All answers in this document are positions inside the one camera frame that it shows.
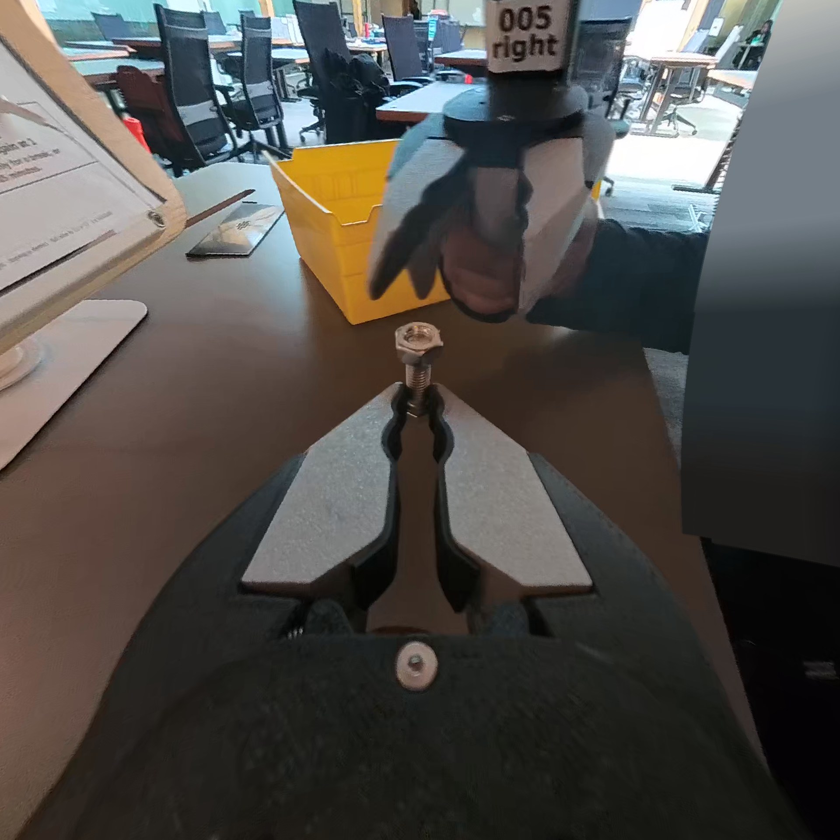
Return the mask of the person's right hand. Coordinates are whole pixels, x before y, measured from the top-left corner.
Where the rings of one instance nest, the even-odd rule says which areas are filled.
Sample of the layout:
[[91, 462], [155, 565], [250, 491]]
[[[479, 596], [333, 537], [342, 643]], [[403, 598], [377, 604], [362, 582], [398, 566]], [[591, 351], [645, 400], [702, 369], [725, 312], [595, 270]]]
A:
[[499, 323], [518, 312], [522, 255], [485, 240], [460, 220], [444, 237], [439, 269], [456, 307], [472, 319]]

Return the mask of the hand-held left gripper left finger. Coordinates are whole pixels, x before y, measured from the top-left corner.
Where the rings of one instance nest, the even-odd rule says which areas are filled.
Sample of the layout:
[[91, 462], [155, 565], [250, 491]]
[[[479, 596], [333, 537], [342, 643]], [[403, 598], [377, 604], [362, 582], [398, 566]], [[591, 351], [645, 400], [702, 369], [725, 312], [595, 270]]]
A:
[[255, 547], [241, 585], [367, 610], [396, 570], [398, 503], [394, 383], [312, 444]]

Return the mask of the yellow divided plastic bin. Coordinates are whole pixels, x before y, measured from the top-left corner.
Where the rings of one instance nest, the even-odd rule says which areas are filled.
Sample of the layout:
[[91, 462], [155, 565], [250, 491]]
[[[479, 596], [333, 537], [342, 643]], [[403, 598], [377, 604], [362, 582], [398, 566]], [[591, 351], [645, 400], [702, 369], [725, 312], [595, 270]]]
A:
[[[367, 292], [371, 243], [399, 143], [299, 148], [288, 161], [272, 165], [300, 258], [352, 324], [409, 312], [448, 293], [440, 269], [424, 300], [415, 295], [407, 271], [381, 299], [372, 300]], [[480, 235], [522, 254], [522, 234]]]

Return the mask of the wooden sign board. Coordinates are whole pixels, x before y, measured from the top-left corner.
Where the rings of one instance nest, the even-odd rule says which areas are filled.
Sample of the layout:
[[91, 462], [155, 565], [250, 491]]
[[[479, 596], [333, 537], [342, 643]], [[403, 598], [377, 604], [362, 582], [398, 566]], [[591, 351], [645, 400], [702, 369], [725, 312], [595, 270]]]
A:
[[1, 348], [21, 340], [89, 298], [184, 229], [186, 210], [168, 176], [103, 103], [21, 2], [2, 2], [2, 46], [7, 46], [71, 117], [88, 131], [161, 204], [121, 234], [105, 234], [48, 269], [2, 290]]

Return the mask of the black patterned card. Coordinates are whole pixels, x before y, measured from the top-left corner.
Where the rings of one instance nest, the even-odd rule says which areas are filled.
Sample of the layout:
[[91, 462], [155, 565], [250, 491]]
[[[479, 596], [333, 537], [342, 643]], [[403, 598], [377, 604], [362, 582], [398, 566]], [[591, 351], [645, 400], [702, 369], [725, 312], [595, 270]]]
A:
[[285, 213], [281, 205], [242, 202], [185, 256], [188, 259], [248, 258]]

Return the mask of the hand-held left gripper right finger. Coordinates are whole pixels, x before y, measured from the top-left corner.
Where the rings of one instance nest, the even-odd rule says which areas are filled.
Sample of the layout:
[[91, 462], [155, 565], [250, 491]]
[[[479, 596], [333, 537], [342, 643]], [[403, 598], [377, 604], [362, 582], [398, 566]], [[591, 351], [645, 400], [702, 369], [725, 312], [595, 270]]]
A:
[[529, 452], [457, 397], [428, 397], [437, 467], [437, 577], [457, 612], [491, 613], [593, 581]]

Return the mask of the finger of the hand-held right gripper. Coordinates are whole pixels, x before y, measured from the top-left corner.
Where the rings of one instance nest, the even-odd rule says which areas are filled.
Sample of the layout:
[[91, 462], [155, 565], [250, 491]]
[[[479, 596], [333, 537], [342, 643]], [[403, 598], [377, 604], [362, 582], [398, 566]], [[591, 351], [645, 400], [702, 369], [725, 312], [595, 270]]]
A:
[[616, 132], [601, 114], [585, 114], [572, 133], [529, 149], [521, 173], [530, 186], [521, 239], [520, 314], [550, 289], [602, 179]]
[[475, 177], [466, 150], [408, 133], [398, 144], [369, 253], [366, 288], [379, 300], [405, 271], [426, 299], [447, 242], [471, 221]]

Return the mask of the wooden office desk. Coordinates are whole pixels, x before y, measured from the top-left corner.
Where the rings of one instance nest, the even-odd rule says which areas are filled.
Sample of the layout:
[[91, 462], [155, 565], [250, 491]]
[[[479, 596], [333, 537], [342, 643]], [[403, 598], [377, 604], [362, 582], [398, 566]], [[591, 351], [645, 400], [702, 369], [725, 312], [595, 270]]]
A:
[[76, 71], [87, 83], [98, 91], [115, 89], [117, 72], [120, 67], [132, 67], [149, 77], [157, 78], [165, 74], [163, 62], [143, 59], [124, 49], [90, 49], [85, 47], [61, 47]]
[[464, 76], [455, 80], [436, 80], [421, 86], [377, 108], [377, 128], [384, 139], [399, 138], [429, 115], [443, 111], [449, 100], [463, 92], [482, 89], [485, 82], [485, 78]]

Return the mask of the steel bolt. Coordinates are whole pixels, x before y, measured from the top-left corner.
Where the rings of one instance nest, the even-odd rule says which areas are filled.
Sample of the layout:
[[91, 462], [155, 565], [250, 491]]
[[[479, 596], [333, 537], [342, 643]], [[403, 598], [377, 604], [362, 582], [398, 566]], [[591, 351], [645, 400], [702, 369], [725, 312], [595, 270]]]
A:
[[432, 365], [421, 361], [405, 363], [405, 385], [408, 391], [406, 414], [422, 417], [427, 413]]

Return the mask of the silver bolt with nut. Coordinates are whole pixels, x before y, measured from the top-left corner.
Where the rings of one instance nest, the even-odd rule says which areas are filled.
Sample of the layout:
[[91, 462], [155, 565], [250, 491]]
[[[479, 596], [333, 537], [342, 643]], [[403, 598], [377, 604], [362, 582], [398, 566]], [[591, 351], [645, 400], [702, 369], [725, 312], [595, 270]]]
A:
[[441, 332], [428, 322], [409, 322], [395, 331], [397, 358], [406, 366], [429, 366], [444, 348]]

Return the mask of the white instruction sheet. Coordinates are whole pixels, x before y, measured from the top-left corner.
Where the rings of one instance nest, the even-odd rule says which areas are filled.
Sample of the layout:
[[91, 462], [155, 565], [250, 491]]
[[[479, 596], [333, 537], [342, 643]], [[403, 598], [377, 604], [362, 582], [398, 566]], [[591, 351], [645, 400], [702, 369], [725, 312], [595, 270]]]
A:
[[1, 47], [1, 289], [104, 235], [148, 219], [161, 201]]

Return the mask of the black office chair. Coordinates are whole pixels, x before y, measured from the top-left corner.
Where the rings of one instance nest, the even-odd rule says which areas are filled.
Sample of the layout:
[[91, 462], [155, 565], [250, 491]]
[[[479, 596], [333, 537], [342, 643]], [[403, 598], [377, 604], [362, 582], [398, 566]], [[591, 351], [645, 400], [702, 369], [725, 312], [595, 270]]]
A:
[[376, 60], [350, 53], [334, 4], [295, 1], [293, 6], [325, 121], [325, 144], [388, 139], [376, 110], [390, 87]]
[[268, 151], [281, 160], [291, 158], [284, 112], [272, 64], [271, 22], [267, 17], [240, 14], [239, 88], [230, 102], [237, 130], [248, 135], [254, 154]]
[[432, 73], [428, 21], [382, 15], [381, 23], [393, 80], [428, 82]]
[[212, 163], [241, 161], [247, 146], [219, 103], [208, 33], [200, 13], [154, 5], [164, 63], [164, 85], [180, 133], [175, 168], [192, 172]]

